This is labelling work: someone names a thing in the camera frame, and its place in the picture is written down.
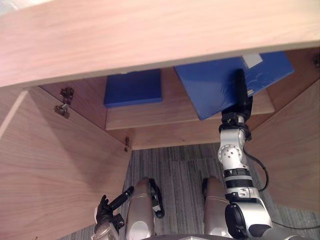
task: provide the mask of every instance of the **blue folder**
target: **blue folder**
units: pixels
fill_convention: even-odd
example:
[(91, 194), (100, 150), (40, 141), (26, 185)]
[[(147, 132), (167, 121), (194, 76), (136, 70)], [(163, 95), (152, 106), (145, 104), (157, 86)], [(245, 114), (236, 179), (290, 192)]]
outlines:
[(244, 70), (248, 92), (253, 95), (294, 72), (284, 52), (263, 53), (260, 56), (263, 61), (251, 68), (247, 67), (242, 57), (174, 67), (200, 120), (237, 103), (234, 79), (231, 77), (235, 70)]
[(134, 71), (107, 77), (104, 105), (115, 108), (162, 101), (161, 70)]

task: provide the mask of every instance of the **cabinet door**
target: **cabinet door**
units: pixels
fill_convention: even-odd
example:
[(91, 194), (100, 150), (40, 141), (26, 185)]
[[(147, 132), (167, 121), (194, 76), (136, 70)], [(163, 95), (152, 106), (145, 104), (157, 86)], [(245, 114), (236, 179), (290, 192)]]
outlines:
[(57, 239), (93, 224), (101, 196), (122, 191), (131, 150), (72, 110), (55, 113), (61, 102), (39, 87), (21, 94), (0, 127), (0, 236)]
[(320, 80), (252, 132), (248, 151), (268, 169), (277, 204), (320, 212), (319, 123)]

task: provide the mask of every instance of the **wooden cabinet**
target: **wooden cabinet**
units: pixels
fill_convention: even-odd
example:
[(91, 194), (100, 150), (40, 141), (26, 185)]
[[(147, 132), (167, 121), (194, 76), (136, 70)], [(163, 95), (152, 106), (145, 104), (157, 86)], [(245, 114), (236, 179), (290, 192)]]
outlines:
[[(131, 149), (218, 142), (220, 115), (199, 121), (171, 67), (319, 47), (319, 16), (316, 0), (55, 0), (0, 17), (0, 236), (55, 239), (92, 224), (101, 195), (122, 190)], [(319, 135), (311, 130), (319, 115), (307, 114), (299, 96), (317, 95), (315, 54), (287, 52), (295, 73), (256, 95), (248, 121), (250, 150), (270, 167), (271, 194), (291, 207), (315, 206), (319, 195), (306, 186), (319, 180)], [(163, 102), (102, 105), (106, 75), (154, 68), (162, 68)], [(53, 112), (65, 87), (75, 90), (69, 119)], [(295, 107), (308, 118), (287, 119)], [(292, 162), (283, 149), (296, 154)], [(301, 151), (309, 151), (303, 162)]]
[[(269, 168), (271, 196), (314, 211), (320, 137), (312, 57), (318, 52), (287, 52), (295, 73), (256, 95), (248, 121), (248, 149)], [(199, 121), (173, 69), (162, 73), (163, 102), (114, 109), (103, 106), (105, 76), (1, 89), (1, 236), (56, 239), (93, 224), (100, 197), (121, 192), (131, 149), (219, 142), (221, 116)], [(53, 111), (65, 87), (75, 90), (69, 119)]]

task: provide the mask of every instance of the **metal bracket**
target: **metal bracket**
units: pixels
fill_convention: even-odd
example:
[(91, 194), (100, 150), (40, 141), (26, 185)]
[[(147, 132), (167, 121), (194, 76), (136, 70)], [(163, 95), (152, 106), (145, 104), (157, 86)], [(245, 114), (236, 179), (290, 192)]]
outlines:
[(72, 99), (74, 97), (75, 90), (71, 87), (62, 88), (60, 91), (60, 96), (63, 97), (61, 105), (56, 105), (53, 111), (66, 119), (69, 118), (70, 113), (68, 112), (68, 107), (70, 106)]
[(129, 137), (127, 136), (124, 140), (124, 151), (127, 153), (129, 148)]

